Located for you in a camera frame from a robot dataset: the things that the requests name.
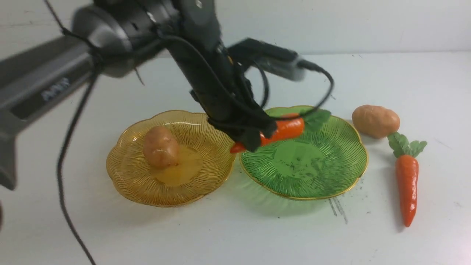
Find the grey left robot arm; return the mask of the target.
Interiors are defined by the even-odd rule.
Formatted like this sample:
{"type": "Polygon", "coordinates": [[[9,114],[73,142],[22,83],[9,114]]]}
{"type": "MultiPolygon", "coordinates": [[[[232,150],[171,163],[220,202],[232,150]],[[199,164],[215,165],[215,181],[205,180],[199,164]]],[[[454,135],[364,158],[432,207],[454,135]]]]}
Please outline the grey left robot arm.
{"type": "Polygon", "coordinates": [[[243,143],[261,145],[276,121],[254,101],[241,66],[221,36],[213,0],[95,0],[72,30],[1,62],[1,186],[17,186],[15,138],[99,75],[121,78],[167,49],[209,123],[243,143]]]}

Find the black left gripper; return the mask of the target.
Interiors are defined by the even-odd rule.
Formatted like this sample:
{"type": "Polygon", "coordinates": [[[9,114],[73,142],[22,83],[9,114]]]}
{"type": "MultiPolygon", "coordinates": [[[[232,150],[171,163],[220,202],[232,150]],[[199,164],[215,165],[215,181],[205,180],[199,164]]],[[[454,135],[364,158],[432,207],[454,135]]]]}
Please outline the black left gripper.
{"type": "Polygon", "coordinates": [[[273,135],[276,119],[249,99],[239,67],[229,59],[213,0],[164,0],[170,13],[169,51],[189,81],[208,122],[249,152],[261,147],[261,133],[273,135]]]}

